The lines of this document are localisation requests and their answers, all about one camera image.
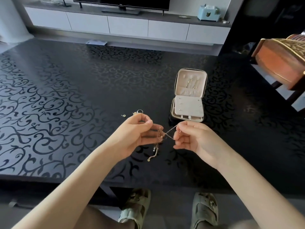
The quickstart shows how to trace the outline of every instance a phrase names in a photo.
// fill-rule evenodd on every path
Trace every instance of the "person's right hand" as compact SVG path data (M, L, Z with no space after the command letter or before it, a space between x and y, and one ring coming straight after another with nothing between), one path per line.
M233 149L208 126L193 121L180 122L173 136L174 149L195 152L207 164L217 169L221 158Z

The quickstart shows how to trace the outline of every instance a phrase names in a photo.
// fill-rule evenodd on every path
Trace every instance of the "wall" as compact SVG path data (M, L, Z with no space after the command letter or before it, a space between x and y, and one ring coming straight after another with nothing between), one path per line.
M29 19L23 3L29 3L37 0L13 0L17 10L19 11L21 18L25 22L25 25L31 26L31 20ZM65 0L67 3L73 3L73 0ZM168 13L179 15L197 16L200 5L209 4L215 5L220 8L221 16L223 17L227 11L231 0L170 0L170 8Z

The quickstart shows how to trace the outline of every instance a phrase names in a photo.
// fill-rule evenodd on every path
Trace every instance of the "television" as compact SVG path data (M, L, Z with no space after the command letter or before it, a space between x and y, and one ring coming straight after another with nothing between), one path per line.
M125 10L126 7L169 10L170 0L73 0L80 3L114 5Z

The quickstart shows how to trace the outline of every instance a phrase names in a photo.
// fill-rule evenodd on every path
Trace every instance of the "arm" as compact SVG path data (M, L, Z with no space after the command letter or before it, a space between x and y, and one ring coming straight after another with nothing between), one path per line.
M13 229L73 228L113 166L128 157L137 146L160 142L158 132L150 130L159 128L163 130L141 113L128 118Z
M303 215L209 127L181 122L174 139L175 149L194 151L223 175L261 229L305 228Z

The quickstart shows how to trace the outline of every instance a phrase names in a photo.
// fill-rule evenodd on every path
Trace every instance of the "jewelry box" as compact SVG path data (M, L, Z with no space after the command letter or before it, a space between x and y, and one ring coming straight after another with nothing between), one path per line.
M202 122L204 109L202 98L207 85L207 73L203 70L182 68L175 81L175 98L171 105L172 117L180 120Z

